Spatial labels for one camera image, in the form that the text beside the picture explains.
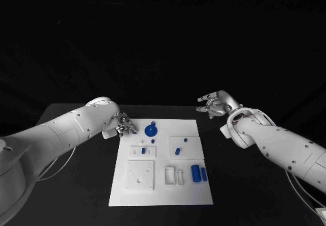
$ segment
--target blue round part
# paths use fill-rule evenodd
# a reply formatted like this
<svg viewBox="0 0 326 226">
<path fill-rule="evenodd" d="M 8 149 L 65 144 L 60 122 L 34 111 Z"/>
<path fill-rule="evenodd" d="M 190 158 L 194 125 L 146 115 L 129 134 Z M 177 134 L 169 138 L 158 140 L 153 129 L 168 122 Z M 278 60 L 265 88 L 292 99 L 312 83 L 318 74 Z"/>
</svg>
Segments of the blue round part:
<svg viewBox="0 0 326 226">
<path fill-rule="evenodd" d="M 177 154 L 177 155 L 181 154 L 181 148 L 177 149 L 175 154 Z"/>
<path fill-rule="evenodd" d="M 155 122 L 145 128 L 145 134 L 153 137 L 158 134 L 158 128 L 155 126 Z"/>
<path fill-rule="evenodd" d="M 203 168 L 203 180 L 204 180 L 204 181 L 208 180 L 205 168 Z"/>
<path fill-rule="evenodd" d="M 198 165 L 192 166 L 192 181 L 194 182 L 201 182 L 203 181 L 201 171 L 200 171 L 200 166 Z"/>
</svg>

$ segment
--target table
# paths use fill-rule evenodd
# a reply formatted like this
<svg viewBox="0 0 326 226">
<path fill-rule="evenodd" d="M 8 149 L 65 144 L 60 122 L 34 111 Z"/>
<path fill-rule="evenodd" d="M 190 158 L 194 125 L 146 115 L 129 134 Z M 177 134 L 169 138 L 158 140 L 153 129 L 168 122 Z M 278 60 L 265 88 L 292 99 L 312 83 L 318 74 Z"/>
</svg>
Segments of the table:
<svg viewBox="0 0 326 226">
<path fill-rule="evenodd" d="M 83 106 L 53 104 L 38 124 Z M 37 183 L 8 226 L 324 225 L 295 193 L 285 170 L 257 145 L 243 149 L 226 139 L 220 127 L 227 116 L 210 120 L 194 106 L 120 105 L 120 110 L 132 118 L 198 120 L 214 205 L 109 207 L 120 138 L 104 140 L 99 134 L 77 147 L 64 170 Z"/>
</svg>

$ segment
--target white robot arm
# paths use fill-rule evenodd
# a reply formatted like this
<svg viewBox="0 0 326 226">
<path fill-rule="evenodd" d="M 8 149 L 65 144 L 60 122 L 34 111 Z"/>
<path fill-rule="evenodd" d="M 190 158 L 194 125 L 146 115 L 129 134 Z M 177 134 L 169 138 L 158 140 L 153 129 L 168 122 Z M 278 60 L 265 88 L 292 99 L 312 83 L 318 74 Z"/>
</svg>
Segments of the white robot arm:
<svg viewBox="0 0 326 226">
<path fill-rule="evenodd" d="M 198 101 L 208 100 L 197 110 L 210 118 L 230 114 L 221 131 L 244 149 L 257 144 L 259 149 L 279 166 L 326 193 L 326 149 L 276 123 L 259 110 L 246 108 L 226 91 L 218 91 Z"/>
<path fill-rule="evenodd" d="M 31 129 L 0 137 L 0 226 L 19 212 L 47 165 L 103 132 L 104 139 L 138 133 L 107 97 Z"/>
</svg>

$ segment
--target cable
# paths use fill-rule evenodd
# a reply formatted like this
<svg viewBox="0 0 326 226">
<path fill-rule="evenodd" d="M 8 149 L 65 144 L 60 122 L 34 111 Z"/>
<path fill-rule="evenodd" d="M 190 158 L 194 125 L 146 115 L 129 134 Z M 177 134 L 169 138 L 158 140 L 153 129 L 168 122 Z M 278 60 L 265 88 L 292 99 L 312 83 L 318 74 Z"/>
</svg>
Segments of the cable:
<svg viewBox="0 0 326 226">
<path fill-rule="evenodd" d="M 311 209 L 311 210 L 314 211 L 314 213 L 315 213 L 315 214 L 326 221 L 326 219 L 322 217 L 322 215 L 319 215 L 319 213 L 316 212 L 316 210 L 311 207 L 311 205 L 309 205 L 308 202 L 305 201 L 303 197 L 301 196 L 301 194 L 299 194 L 299 192 L 298 192 L 298 189 L 296 189 L 296 187 L 295 187 L 295 185 L 293 185 L 293 183 L 292 183 L 292 179 L 291 179 L 291 177 L 289 177 L 289 173 L 288 173 L 288 178 L 289 178 L 292 187 L 293 187 L 293 189 L 295 189 L 295 191 L 296 191 L 296 193 L 298 193 L 301 199 L 303 200 L 305 204 L 308 205 L 309 209 Z"/>
<path fill-rule="evenodd" d="M 58 158 L 53 161 L 53 164 L 50 165 L 48 169 L 45 170 L 45 172 L 41 174 L 41 176 L 38 177 L 38 180 L 41 179 L 41 177 L 47 174 L 48 170 L 51 169 L 51 167 L 54 166 L 55 162 L 57 162 Z"/>
<path fill-rule="evenodd" d="M 77 149 L 77 148 L 74 148 L 74 151 L 73 151 L 73 153 L 71 153 L 71 155 L 70 155 L 70 158 L 68 158 L 68 160 L 67 160 L 67 163 L 70 162 L 70 159 L 71 159 L 71 157 L 73 157 L 73 155 L 74 155 L 76 149 Z M 42 181 L 42 180 L 47 180 L 47 179 L 53 178 L 53 177 L 61 172 L 61 170 L 64 169 L 65 165 L 60 168 L 60 170 L 57 171 L 55 174 L 53 174 L 50 177 L 47 177 L 47 178 L 44 178 L 44 179 L 38 179 L 38 181 Z"/>
<path fill-rule="evenodd" d="M 301 184 L 301 182 L 299 182 L 299 180 L 298 180 L 298 177 L 293 175 L 293 178 L 295 178 L 295 180 L 298 181 L 298 184 L 299 184 L 299 186 L 301 186 L 301 188 L 303 189 L 303 191 L 305 191 L 305 193 L 309 195 L 309 197 L 315 200 L 315 202 L 326 209 L 326 206 L 318 201 L 318 199 L 309 194 L 309 192 L 305 190 L 305 188 L 303 188 L 303 186 L 302 186 L 302 184 Z"/>
</svg>

